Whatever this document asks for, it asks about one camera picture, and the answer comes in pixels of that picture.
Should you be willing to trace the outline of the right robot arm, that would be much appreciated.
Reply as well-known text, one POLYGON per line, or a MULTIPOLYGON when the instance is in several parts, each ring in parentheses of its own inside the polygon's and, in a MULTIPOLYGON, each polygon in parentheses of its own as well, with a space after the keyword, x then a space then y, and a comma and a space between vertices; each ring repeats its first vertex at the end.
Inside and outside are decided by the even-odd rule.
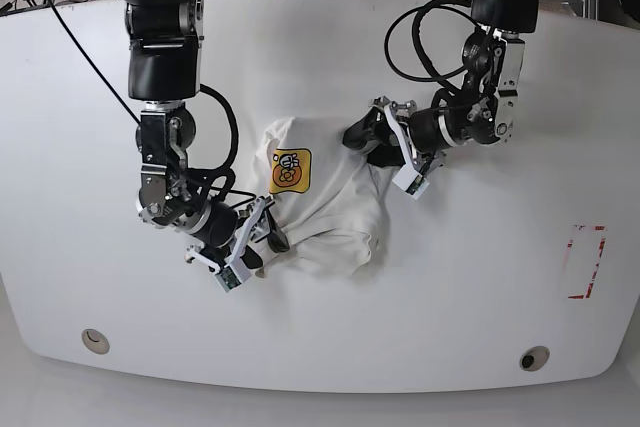
POLYGON ((144 104, 136 130, 142 162, 139 217, 193 238, 186 260, 206 265, 222 288, 231 291, 263 267, 255 244, 266 242, 281 253, 289 243, 271 213, 272 197, 249 193, 236 206, 226 202, 235 183, 239 127, 229 101, 200 81, 204 0, 124 1, 128 95, 144 104), (186 102, 198 93, 218 102, 229 125, 229 151, 215 168, 189 164, 196 122, 186 102))

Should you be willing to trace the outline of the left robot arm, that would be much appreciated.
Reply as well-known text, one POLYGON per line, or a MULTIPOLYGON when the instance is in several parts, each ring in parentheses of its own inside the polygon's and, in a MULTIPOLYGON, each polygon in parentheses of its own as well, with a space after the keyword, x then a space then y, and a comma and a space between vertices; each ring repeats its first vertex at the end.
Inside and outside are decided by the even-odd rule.
POLYGON ((412 45, 426 72, 420 80, 439 88, 424 109, 413 101, 374 99, 367 114, 344 132, 343 145, 364 152, 374 166, 396 168, 393 183, 419 198, 446 150, 468 142, 506 142, 518 104, 521 37, 534 32, 538 7, 539 0, 431 0, 407 11, 412 45), (448 73, 436 69, 422 43, 422 22, 436 9, 460 15, 474 27, 462 47, 461 67, 448 73))

